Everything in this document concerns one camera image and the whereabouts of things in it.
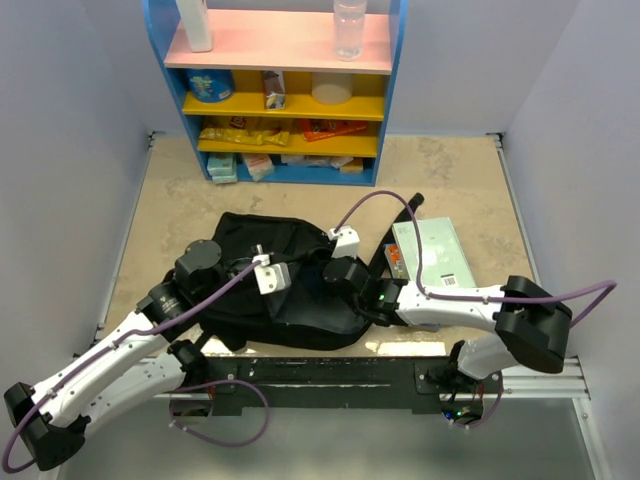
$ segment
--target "white bracket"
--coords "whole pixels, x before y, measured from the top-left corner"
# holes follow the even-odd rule
[[[276,263],[270,265],[269,255],[260,254],[253,257],[253,261],[260,261],[253,271],[256,275],[260,295],[268,295],[270,293],[279,292],[291,285],[291,277],[289,276],[289,267],[286,263]]]
[[[335,228],[329,230],[329,240],[336,241],[336,247],[333,250],[332,258],[353,257],[358,256],[358,246],[360,245],[360,237],[358,233],[348,225],[344,225],[340,230]]]

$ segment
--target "white bottle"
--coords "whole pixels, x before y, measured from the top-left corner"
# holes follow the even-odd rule
[[[355,60],[362,53],[367,0],[333,0],[333,53],[340,60]]]
[[[213,48],[212,33],[207,20],[207,0],[176,0],[189,46],[194,52]]]

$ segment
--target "cable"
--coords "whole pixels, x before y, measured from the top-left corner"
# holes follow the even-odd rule
[[[233,288],[237,283],[239,283],[244,277],[249,275],[249,273],[251,273],[259,264],[260,264],[259,261],[253,262],[251,265],[249,265],[244,270],[242,270],[242,272],[240,272],[238,275],[233,277],[231,280],[229,280],[227,283],[225,283],[222,287],[220,287],[218,290],[216,290],[208,298],[203,300],[198,305],[196,305],[196,306],[192,307],[191,309],[187,310],[186,312],[178,315],[176,318],[174,318],[172,320],[169,320],[168,322],[161,323],[157,327],[151,328],[149,330],[138,330],[138,329],[129,330],[128,332],[125,332],[120,337],[118,337],[116,340],[114,340],[113,344],[117,347],[117,346],[121,345],[122,342],[124,342],[131,335],[141,335],[141,336],[158,335],[158,334],[164,332],[165,330],[168,330],[168,329],[170,329],[172,327],[175,327],[176,325],[179,325],[179,324],[185,322],[189,318],[193,317],[197,313],[199,313],[202,310],[204,310],[205,308],[207,308],[209,305],[211,305],[213,302],[218,300],[222,295],[227,293],[229,290],[231,290],[231,288]],[[112,350],[111,346],[104,347],[103,349],[98,350],[91,357],[87,358],[86,360],[84,360],[83,362],[78,364],[73,370],[71,370],[64,377],[62,377],[58,381],[58,383],[56,383],[51,388],[51,391],[49,393],[47,393],[46,395],[44,395],[27,412],[27,414],[22,418],[22,420],[18,423],[18,425],[16,425],[16,428],[13,430],[13,432],[9,436],[9,440],[7,441],[7,445],[5,446],[4,452],[2,453],[2,469],[6,473],[19,473],[19,472],[22,472],[23,470],[26,470],[27,468],[29,468],[31,465],[33,465],[35,463],[35,460],[31,460],[31,461],[25,463],[24,465],[21,465],[19,467],[15,467],[15,468],[12,467],[11,465],[9,465],[9,456],[11,455],[11,451],[13,450],[13,447],[14,447],[16,441],[18,440],[18,437],[20,436],[20,433],[22,433],[22,430],[24,430],[24,428],[31,421],[33,416],[51,398],[53,398],[55,396],[55,393],[57,391],[59,391],[66,383],[68,383],[70,380],[75,378],[85,368],[87,368],[89,365],[93,364],[96,360],[100,359],[101,357],[103,357],[105,354],[107,354],[111,350]]]
[[[353,212],[355,212],[360,207],[360,205],[362,205],[365,201],[369,200],[371,197],[374,197],[376,195],[390,195],[396,198],[398,201],[400,201],[400,203],[404,205],[404,207],[407,209],[407,212],[409,212],[409,216],[411,217],[411,222],[413,223],[413,228],[416,232],[416,240],[418,242],[418,271],[416,273],[416,277],[417,277],[416,284],[418,286],[418,290],[420,290],[420,292],[426,297],[435,298],[437,300],[451,300],[451,301],[457,301],[457,302],[488,302],[488,303],[515,303],[515,304],[521,304],[521,305],[541,305],[546,303],[559,303],[559,302],[564,302],[566,300],[573,300],[575,298],[583,297],[590,293],[594,293],[599,290],[602,290],[600,295],[598,295],[589,305],[587,305],[587,307],[582,312],[580,312],[572,320],[571,327],[573,328],[578,323],[580,323],[589,313],[591,313],[591,311],[593,311],[593,309],[596,308],[598,304],[602,302],[602,300],[604,300],[606,296],[609,295],[609,293],[611,293],[611,291],[614,288],[616,288],[616,286],[618,285],[617,282],[615,282],[614,280],[607,280],[604,282],[596,283],[595,285],[591,285],[590,287],[585,287],[580,290],[576,290],[575,292],[565,293],[563,295],[538,297],[538,298],[489,297],[489,296],[483,297],[480,295],[448,295],[448,294],[427,292],[426,288],[422,284],[422,269],[423,269],[422,238],[420,236],[418,220],[416,219],[415,214],[409,207],[409,204],[407,203],[407,201],[397,193],[392,192],[390,190],[378,190],[376,192],[371,192],[365,195],[360,200],[358,200],[358,202],[356,202],[356,204],[353,207],[351,207],[351,209],[347,212],[347,214],[340,221],[340,223],[338,223],[338,226],[335,228],[335,231],[337,232],[340,228],[344,226],[345,222],[349,219],[349,217],[353,214]]]
[[[498,376],[500,377],[498,378],[498,395],[496,396],[496,399],[493,402],[493,405],[491,405],[491,408],[489,409],[489,411],[486,414],[484,414],[482,418],[476,420],[473,423],[470,423],[468,425],[454,423],[454,425],[460,428],[470,429],[470,428],[478,428],[483,423],[489,421],[489,419],[493,416],[493,414],[496,413],[496,410],[500,405],[500,401],[502,400],[502,395],[504,394],[504,378],[502,377],[502,372],[498,372]]]
[[[169,426],[175,425],[180,430],[182,430],[185,433],[188,433],[189,435],[193,435],[194,437],[200,440],[203,440],[212,445],[218,445],[220,447],[244,447],[258,440],[264,434],[264,432],[267,431],[267,427],[269,426],[270,412],[269,412],[269,402],[267,402],[267,398],[255,385],[252,385],[249,382],[245,382],[244,380],[216,380],[214,382],[203,383],[202,385],[196,385],[193,387],[178,388],[177,390],[175,390],[175,393],[192,392],[194,390],[200,390],[202,388],[208,388],[208,387],[215,387],[217,385],[242,385],[243,387],[247,387],[248,389],[253,390],[253,392],[255,392],[255,394],[258,395],[258,397],[260,397],[260,400],[262,400],[262,404],[264,405],[265,416],[264,416],[264,422],[262,424],[262,427],[260,427],[260,430],[258,430],[258,432],[254,436],[252,436],[251,438],[248,438],[247,440],[243,440],[241,442],[227,442],[224,440],[217,440],[215,438],[208,437],[196,430],[193,430],[181,424],[175,417],[173,402],[169,402],[169,417],[171,418],[171,423],[169,424]]]

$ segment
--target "green box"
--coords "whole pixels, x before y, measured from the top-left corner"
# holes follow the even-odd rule
[[[422,239],[422,284],[475,288],[476,282],[449,217],[418,220]],[[409,278],[417,279],[418,242],[413,222],[393,224],[393,236]]]

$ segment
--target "black metal bar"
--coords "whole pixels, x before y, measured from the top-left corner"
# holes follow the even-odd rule
[[[257,386],[275,408],[402,409],[439,414],[442,391],[428,381],[429,369],[448,357],[385,358],[209,358],[213,379],[238,378]],[[498,391],[485,381],[485,392]],[[241,415],[244,407],[261,407],[249,389],[216,388],[215,415]]]

